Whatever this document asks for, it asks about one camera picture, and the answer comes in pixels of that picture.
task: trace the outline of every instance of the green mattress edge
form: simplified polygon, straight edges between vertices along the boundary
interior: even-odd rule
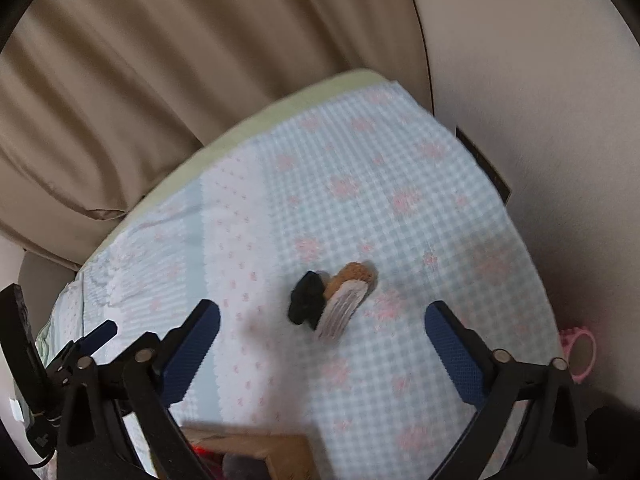
[[[257,114],[236,124],[236,126],[224,133],[221,137],[191,155],[188,160],[178,166],[178,168],[171,172],[160,184],[153,188],[103,240],[87,261],[89,262],[95,258],[96,254],[111,244],[116,236],[126,229],[134,220],[182,189],[207,166],[210,166],[216,160],[225,156],[241,142],[269,130],[282,121],[344,92],[364,88],[386,80],[387,79],[377,72],[368,69],[344,72],[282,98]]]

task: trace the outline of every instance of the beige curtain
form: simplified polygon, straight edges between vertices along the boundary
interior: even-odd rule
[[[412,0],[35,0],[0,55],[0,231],[77,268],[197,149],[359,67],[431,108]]]

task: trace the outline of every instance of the pink toy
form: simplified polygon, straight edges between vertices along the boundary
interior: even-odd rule
[[[596,339],[593,333],[583,326],[561,330],[560,343],[564,358],[569,363],[571,377],[576,384],[580,384],[591,373],[596,362]]]

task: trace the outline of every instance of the mattress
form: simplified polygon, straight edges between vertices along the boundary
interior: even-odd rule
[[[335,342],[287,320],[311,270],[376,268]],[[323,479],[423,479],[468,424],[424,333],[444,300],[490,348],[560,355],[545,291],[473,157],[397,83],[338,76],[273,105],[198,152],[140,203],[62,292],[39,345],[51,358],[105,319],[108,362],[163,336],[201,298],[221,330],[179,424],[308,435]],[[515,435],[514,410],[486,474]],[[140,428],[132,440],[151,467]]]

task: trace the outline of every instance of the cardboard box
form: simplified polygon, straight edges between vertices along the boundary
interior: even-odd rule
[[[318,480],[309,442],[304,435],[219,434],[182,428],[187,440],[208,451],[264,460],[272,480]]]

